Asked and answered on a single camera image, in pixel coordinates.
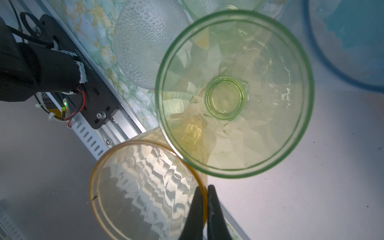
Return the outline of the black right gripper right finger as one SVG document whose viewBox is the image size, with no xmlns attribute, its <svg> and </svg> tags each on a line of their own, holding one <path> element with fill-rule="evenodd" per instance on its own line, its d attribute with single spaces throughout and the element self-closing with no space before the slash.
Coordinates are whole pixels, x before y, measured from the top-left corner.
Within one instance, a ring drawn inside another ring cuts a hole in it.
<svg viewBox="0 0 384 240">
<path fill-rule="evenodd" d="M 213 185 L 208 186 L 208 240 L 232 240 Z"/>
</svg>

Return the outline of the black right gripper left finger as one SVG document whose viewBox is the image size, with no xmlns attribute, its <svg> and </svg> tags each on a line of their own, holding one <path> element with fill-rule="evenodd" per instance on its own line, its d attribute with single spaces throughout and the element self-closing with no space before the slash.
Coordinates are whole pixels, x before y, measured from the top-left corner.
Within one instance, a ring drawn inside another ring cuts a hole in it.
<svg viewBox="0 0 384 240">
<path fill-rule="evenodd" d="M 204 229 L 204 204 L 200 187 L 196 187 L 186 224 L 179 240 L 202 240 Z"/>
</svg>

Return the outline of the yellow tall glass front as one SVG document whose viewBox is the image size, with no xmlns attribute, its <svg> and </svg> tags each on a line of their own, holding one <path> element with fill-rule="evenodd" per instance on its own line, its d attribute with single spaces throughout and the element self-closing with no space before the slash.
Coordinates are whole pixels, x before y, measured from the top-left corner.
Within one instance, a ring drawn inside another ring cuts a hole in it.
<svg viewBox="0 0 384 240">
<path fill-rule="evenodd" d="M 93 212 L 113 240 L 177 240 L 207 176 L 182 161 L 160 128 L 109 149 L 91 177 Z"/>
</svg>

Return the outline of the green tall glass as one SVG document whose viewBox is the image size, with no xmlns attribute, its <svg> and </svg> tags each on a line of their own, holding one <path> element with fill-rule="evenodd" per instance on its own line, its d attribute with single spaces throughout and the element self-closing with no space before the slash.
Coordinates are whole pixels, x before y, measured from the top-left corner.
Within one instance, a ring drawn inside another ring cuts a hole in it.
<svg viewBox="0 0 384 240">
<path fill-rule="evenodd" d="M 311 119 L 315 83 L 286 26 L 252 11 L 222 11 L 174 40 L 155 94 L 173 151 L 202 173 L 238 179 L 273 168 L 295 149 Z"/>
</svg>

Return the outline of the blue clear tall glass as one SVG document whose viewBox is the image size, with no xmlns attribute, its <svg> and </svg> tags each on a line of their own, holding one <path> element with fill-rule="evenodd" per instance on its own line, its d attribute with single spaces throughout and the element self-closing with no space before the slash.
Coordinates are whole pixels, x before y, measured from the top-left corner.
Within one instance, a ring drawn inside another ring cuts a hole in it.
<svg viewBox="0 0 384 240">
<path fill-rule="evenodd" d="M 280 21 L 338 80 L 384 92 L 383 1 L 288 1 Z"/>
</svg>

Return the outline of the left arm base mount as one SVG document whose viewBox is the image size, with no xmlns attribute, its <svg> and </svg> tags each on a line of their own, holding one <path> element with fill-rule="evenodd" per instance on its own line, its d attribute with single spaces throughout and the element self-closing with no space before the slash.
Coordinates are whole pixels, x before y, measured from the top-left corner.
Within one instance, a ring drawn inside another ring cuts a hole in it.
<svg viewBox="0 0 384 240">
<path fill-rule="evenodd" d="M 81 113 L 93 129 L 99 129 L 119 110 L 119 101 L 58 22 L 49 15 L 42 15 L 40 22 L 57 42 L 59 50 L 77 54 L 84 64 L 88 81 L 82 87 L 86 96 L 86 104 Z"/>
</svg>

